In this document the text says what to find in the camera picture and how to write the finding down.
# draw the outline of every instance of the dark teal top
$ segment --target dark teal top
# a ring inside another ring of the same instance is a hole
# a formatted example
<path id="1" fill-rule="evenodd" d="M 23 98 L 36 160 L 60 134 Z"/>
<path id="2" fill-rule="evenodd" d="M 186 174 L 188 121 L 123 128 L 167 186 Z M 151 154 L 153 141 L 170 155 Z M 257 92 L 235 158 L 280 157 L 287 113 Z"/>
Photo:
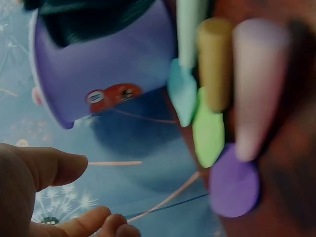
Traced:
<path id="1" fill-rule="evenodd" d="M 24 9 L 39 17 L 59 46 L 97 39 L 124 29 L 155 0 L 24 0 Z"/>

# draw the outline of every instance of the tan peg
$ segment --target tan peg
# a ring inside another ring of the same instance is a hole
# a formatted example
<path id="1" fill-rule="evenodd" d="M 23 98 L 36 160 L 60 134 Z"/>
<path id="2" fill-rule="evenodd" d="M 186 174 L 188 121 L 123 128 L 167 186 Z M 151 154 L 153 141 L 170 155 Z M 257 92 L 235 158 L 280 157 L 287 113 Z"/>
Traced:
<path id="1" fill-rule="evenodd" d="M 213 112 L 222 112 L 231 101 L 233 28 L 228 20 L 213 17 L 203 21 L 197 30 L 199 78 Z"/>

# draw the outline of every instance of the light green piece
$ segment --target light green piece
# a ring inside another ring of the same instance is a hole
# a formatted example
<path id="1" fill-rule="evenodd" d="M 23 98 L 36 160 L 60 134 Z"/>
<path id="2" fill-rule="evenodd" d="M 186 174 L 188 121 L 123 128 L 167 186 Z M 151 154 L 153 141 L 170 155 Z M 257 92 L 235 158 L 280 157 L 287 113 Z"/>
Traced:
<path id="1" fill-rule="evenodd" d="M 216 162 L 225 145 L 223 114 L 209 110 L 204 87 L 197 94 L 199 103 L 193 120 L 193 140 L 201 166 L 209 168 Z"/>

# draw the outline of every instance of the finger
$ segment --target finger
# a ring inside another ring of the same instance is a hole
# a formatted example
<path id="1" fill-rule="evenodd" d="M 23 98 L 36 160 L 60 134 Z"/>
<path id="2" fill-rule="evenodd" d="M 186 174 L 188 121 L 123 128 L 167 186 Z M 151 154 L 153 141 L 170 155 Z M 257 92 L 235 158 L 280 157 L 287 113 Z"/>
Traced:
<path id="1" fill-rule="evenodd" d="M 98 231 L 111 211 L 104 206 L 83 214 L 69 222 L 58 225 L 68 237 L 88 237 Z"/>
<path id="2" fill-rule="evenodd" d="M 100 206 L 56 226 L 31 223 L 29 237 L 89 237 L 101 228 L 110 214 L 107 207 Z"/>
<path id="3" fill-rule="evenodd" d="M 124 216 L 120 214 L 110 215 L 100 229 L 99 237 L 115 237 L 115 233 L 121 225 L 127 223 Z"/>
<path id="4" fill-rule="evenodd" d="M 53 185 L 65 185 L 78 179 L 88 165 L 85 156 L 54 148 L 29 148 L 3 145 L 14 152 L 30 170 L 36 191 Z"/>
<path id="5" fill-rule="evenodd" d="M 141 237 L 141 234 L 136 227 L 125 224 L 118 228 L 115 237 Z"/>

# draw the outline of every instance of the colorful plastic piece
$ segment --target colorful plastic piece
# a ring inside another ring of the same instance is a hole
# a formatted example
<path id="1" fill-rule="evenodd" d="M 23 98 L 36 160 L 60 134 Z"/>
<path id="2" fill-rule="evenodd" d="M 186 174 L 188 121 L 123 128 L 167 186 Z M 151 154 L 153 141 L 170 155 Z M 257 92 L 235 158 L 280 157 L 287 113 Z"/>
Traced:
<path id="1" fill-rule="evenodd" d="M 191 74 L 196 64 L 196 29 L 206 17 L 208 0 L 177 1 L 179 59 L 171 64 L 167 90 L 180 125 L 190 124 L 197 98 L 197 83 Z"/>
<path id="2" fill-rule="evenodd" d="M 260 152 L 274 118 L 286 73 L 289 33 L 264 19 L 234 30 L 237 157 L 251 161 Z"/>
<path id="3" fill-rule="evenodd" d="M 222 112 L 232 98 L 232 30 L 228 20 L 213 17 L 198 28 L 198 67 L 210 110 Z"/>
<path id="4" fill-rule="evenodd" d="M 62 49 L 35 12 L 29 42 L 40 100 L 65 129 L 79 118 L 165 86 L 175 53 L 162 0 L 122 31 Z"/>
<path id="5" fill-rule="evenodd" d="M 190 69 L 180 67 L 178 58 L 171 62 L 167 91 L 180 125 L 188 126 L 192 121 L 196 106 L 197 82 L 191 75 Z"/>
<path id="6" fill-rule="evenodd" d="M 236 157 L 234 144 L 227 144 L 210 174 L 209 190 L 212 210 L 223 217 L 239 217 L 257 203 L 259 175 L 250 162 Z"/>
<path id="7" fill-rule="evenodd" d="M 193 120 L 193 140 L 202 167 L 211 167 L 223 150 L 225 142 L 223 115 L 208 109 L 206 88 L 198 90 L 198 107 Z"/>

